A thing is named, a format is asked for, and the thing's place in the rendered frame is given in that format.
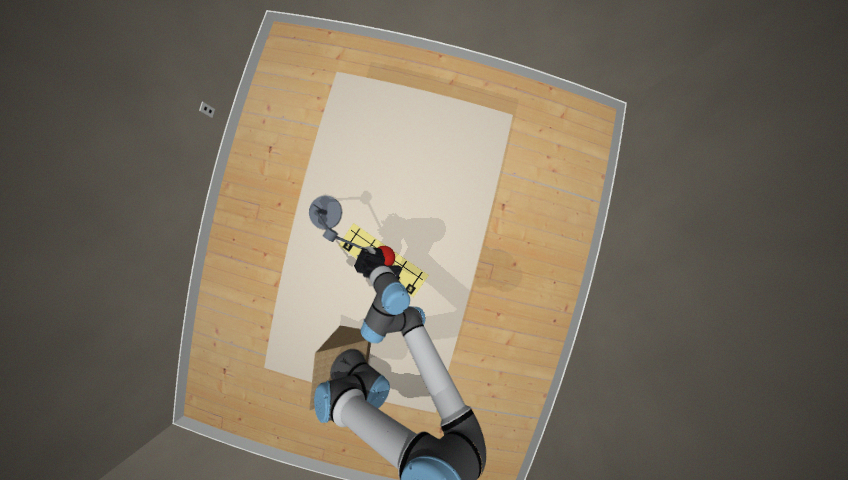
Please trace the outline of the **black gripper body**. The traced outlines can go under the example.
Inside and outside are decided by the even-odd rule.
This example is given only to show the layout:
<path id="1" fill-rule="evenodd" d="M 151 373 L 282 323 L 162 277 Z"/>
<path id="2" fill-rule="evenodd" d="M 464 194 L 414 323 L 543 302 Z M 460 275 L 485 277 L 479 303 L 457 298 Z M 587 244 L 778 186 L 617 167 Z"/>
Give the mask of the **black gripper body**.
<path id="1" fill-rule="evenodd" d="M 362 250 L 360 251 L 360 253 L 358 255 L 358 258 L 355 262 L 354 267 L 355 267 L 357 273 L 361 273 L 361 274 L 363 274 L 363 277 L 370 279 L 371 272 L 374 269 L 376 269 L 377 267 L 380 267 L 380 266 L 387 266 L 387 265 L 384 264 L 385 263 L 385 257 L 384 257 L 384 255 L 381 257 L 380 254 L 372 254 L 368 251 L 368 249 L 365 249 L 365 248 L 361 248 L 361 249 Z M 368 273 L 368 271 L 369 271 L 369 273 Z"/>

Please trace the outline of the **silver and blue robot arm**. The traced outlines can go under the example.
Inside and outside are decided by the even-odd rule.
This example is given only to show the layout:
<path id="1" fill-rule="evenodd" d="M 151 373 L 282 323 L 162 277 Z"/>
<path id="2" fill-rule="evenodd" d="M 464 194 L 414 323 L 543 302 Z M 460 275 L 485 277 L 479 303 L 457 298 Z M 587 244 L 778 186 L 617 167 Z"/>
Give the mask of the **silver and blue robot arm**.
<path id="1" fill-rule="evenodd" d="M 477 480 L 486 464 L 481 427 L 424 327 L 424 311 L 409 306 L 410 295 L 398 280 L 401 271 L 399 265 L 372 271 L 376 296 L 361 335 L 368 342 L 380 343 L 387 333 L 401 331 L 441 417 L 444 436 L 416 434 L 379 410 L 389 394 L 389 381 L 356 349 L 342 352 L 332 364 L 332 380 L 316 388 L 316 416 L 321 423 L 332 420 L 351 429 L 398 469 L 400 480 Z"/>

